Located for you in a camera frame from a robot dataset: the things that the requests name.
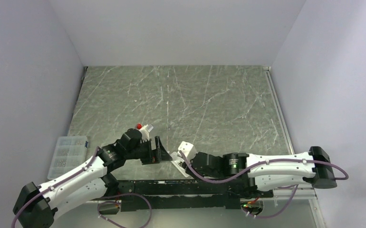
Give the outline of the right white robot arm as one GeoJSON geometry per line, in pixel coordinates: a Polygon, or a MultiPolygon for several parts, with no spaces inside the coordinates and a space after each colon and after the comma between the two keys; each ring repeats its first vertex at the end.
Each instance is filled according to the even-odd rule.
{"type": "Polygon", "coordinates": [[[289,155],[258,155],[253,153],[229,153],[222,157],[203,152],[179,151],[186,164],[186,171],[204,182],[222,184],[245,178],[244,193],[249,197],[261,191],[291,185],[310,184],[315,189],[337,187],[333,165],[329,155],[319,146],[307,152],[289,155]]]}

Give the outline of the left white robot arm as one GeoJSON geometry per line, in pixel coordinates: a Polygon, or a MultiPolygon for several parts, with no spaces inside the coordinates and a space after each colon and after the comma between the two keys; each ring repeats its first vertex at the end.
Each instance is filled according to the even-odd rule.
{"type": "Polygon", "coordinates": [[[113,199],[120,192],[119,181],[111,173],[127,160],[143,165],[171,161],[158,136],[151,140],[149,130],[130,128],[120,139],[98,147],[81,165],[40,185],[26,184],[20,191],[11,227],[48,228],[71,209],[92,199],[113,199]]]}

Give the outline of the clear plastic organizer box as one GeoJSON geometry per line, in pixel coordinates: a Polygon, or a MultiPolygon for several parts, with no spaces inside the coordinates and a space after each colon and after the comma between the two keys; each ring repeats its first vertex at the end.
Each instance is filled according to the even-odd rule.
{"type": "Polygon", "coordinates": [[[86,160],[86,136],[62,136],[57,140],[47,179],[53,180],[79,166],[86,160]]]}

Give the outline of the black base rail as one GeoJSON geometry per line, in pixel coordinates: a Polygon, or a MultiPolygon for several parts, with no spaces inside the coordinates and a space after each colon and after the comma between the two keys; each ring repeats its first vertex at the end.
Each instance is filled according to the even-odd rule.
{"type": "Polygon", "coordinates": [[[117,180],[105,176],[105,194],[99,200],[117,200],[121,211],[147,209],[224,208],[240,209],[246,201],[272,198],[273,191],[260,191],[253,178],[240,177],[227,183],[202,180],[117,180]]]}

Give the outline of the white remote control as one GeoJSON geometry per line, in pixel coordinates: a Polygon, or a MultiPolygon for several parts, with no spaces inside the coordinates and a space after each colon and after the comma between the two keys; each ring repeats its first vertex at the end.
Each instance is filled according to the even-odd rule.
{"type": "Polygon", "coordinates": [[[186,178],[188,178],[190,175],[186,173],[185,168],[183,165],[185,165],[184,159],[181,157],[181,155],[177,152],[172,152],[170,154],[172,160],[172,165],[186,178]]]}

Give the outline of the aluminium frame rail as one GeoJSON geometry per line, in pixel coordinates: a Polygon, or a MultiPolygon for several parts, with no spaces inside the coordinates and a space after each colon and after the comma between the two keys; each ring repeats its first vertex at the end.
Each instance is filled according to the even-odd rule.
{"type": "Polygon", "coordinates": [[[291,138],[290,138],[290,135],[289,135],[289,132],[288,132],[288,128],[287,128],[287,125],[286,125],[286,122],[285,122],[285,119],[284,119],[284,115],[283,115],[283,112],[282,112],[282,109],[281,109],[281,106],[280,106],[280,103],[279,103],[279,99],[278,99],[278,96],[277,96],[277,93],[276,93],[276,90],[275,90],[275,87],[274,87],[274,84],[273,84],[273,81],[272,81],[272,77],[271,77],[271,73],[270,73],[271,67],[269,67],[269,66],[264,67],[263,66],[262,68],[263,68],[263,73],[266,77],[266,80],[268,82],[268,85],[269,85],[269,88],[270,88],[270,91],[271,91],[271,95],[272,95],[272,99],[273,99],[273,102],[274,102],[275,110],[276,110],[276,113],[278,115],[279,123],[281,125],[281,129],[282,129],[282,132],[283,132],[283,136],[284,136],[284,140],[285,140],[288,152],[290,154],[295,154],[294,149],[293,149],[293,145],[292,145],[292,141],[291,141],[291,138]]]}

